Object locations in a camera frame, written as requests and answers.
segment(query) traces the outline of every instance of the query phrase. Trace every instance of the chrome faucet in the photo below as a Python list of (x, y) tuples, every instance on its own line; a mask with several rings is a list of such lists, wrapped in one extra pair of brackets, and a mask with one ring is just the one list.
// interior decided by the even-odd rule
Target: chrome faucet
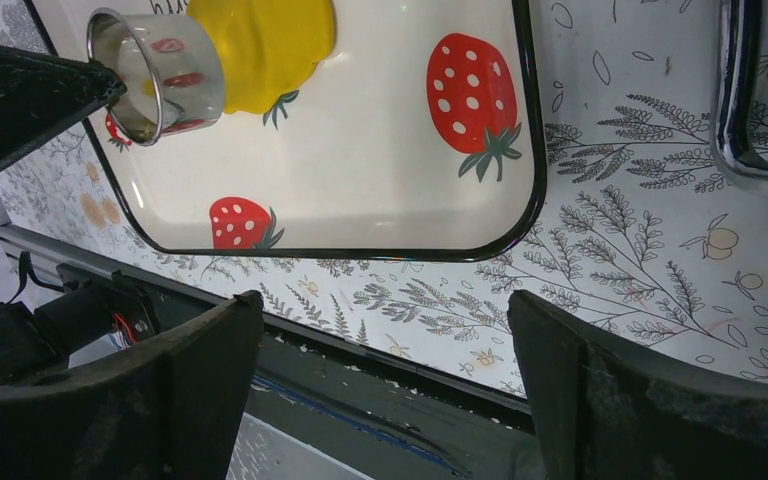
[(719, 58), (711, 111), (711, 152), (738, 188), (768, 196), (768, 161), (752, 146), (749, 113), (758, 77), (762, 0), (720, 0)]

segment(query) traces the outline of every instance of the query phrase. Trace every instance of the red wire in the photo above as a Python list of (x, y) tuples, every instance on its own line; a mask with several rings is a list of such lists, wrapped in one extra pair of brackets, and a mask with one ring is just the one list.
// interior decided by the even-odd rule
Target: red wire
[(125, 318), (120, 314), (119, 312), (113, 312), (113, 320), (115, 320), (117, 323), (121, 323), (123, 327), (125, 327), (125, 332), (128, 334), (128, 339), (131, 340), (131, 344), (135, 344), (139, 342), (136, 338), (134, 338), (134, 332), (131, 331), (131, 327), (128, 326), (128, 322), (125, 321)]

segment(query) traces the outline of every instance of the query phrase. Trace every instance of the white countertop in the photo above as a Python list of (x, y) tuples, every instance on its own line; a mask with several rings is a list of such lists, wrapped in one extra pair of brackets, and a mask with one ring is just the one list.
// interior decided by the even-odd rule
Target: white countertop
[[(727, 185), (707, 146), (714, 3), (531, 2), (548, 196), (532, 234), (492, 261), (163, 255), (127, 225), (81, 126), (2, 173), (0, 195), (18, 226), (220, 295), (260, 290), (270, 313), (517, 395), (505, 311), (519, 288), (768, 382), (768, 200)], [(0, 43), (44, 48), (19, 0), (0, 0)], [(758, 88), (768, 132), (768, 69)]]

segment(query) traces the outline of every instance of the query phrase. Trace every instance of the black tray rim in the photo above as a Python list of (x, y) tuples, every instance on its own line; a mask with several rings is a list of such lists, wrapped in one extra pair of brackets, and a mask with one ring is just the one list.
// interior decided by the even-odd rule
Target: black tray rim
[[(45, 46), (57, 55), (57, 49), (48, 34), (48, 30), (40, 18), (34, 6), (33, 0), (23, 0), (35, 26), (39, 30)], [(344, 259), (344, 260), (415, 260), (427, 262), (468, 263), (489, 260), (506, 253), (519, 243), (531, 230), (546, 199), (548, 186), (548, 162), (546, 152), (546, 139), (543, 131), (543, 115), (540, 107), (540, 91), (537, 79), (537, 67), (534, 61), (534, 39), (531, 28), (531, 12), (528, 0), (511, 0), (514, 26), (519, 46), (519, 60), (522, 69), (523, 88), (525, 90), (525, 110), (528, 115), (529, 131), (531, 133), (531, 147), (534, 155), (534, 184), (531, 198), (520, 219), (498, 239), (482, 247), (472, 249), (379, 249), (379, 248), (270, 248), (270, 249), (245, 249), (245, 250), (216, 250), (216, 249), (169, 249), (152, 239), (137, 221), (128, 201), (123, 194), (119, 181), (113, 173), (107, 155), (101, 146), (95, 128), (89, 119), (81, 121), (87, 132), (87, 137), (95, 150), (99, 163), (104, 170), (110, 186), (122, 207), (128, 223), (142, 238), (142, 240), (154, 250), (172, 255), (210, 255), (232, 257), (275, 257), (275, 258), (304, 258), (304, 259)]]

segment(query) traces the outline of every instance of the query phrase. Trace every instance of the yellow liquid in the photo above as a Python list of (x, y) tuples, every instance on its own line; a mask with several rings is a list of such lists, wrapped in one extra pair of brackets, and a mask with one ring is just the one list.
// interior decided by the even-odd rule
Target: yellow liquid
[(187, 15), (219, 54), (225, 113), (266, 113), (334, 49), (331, 0), (190, 0)]

